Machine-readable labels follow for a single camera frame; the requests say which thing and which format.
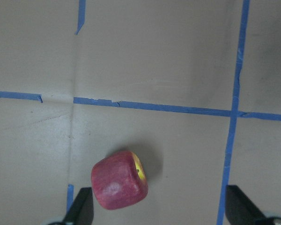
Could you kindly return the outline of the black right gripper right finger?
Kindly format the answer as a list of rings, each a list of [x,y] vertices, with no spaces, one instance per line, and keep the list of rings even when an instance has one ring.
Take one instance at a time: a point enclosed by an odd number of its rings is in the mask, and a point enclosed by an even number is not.
[[[237,185],[226,186],[225,216],[231,225],[272,224]]]

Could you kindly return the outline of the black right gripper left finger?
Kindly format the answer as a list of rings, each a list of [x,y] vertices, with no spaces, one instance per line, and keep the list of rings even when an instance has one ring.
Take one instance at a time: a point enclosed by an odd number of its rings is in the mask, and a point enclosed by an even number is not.
[[[81,188],[62,223],[92,223],[94,219],[91,187]]]

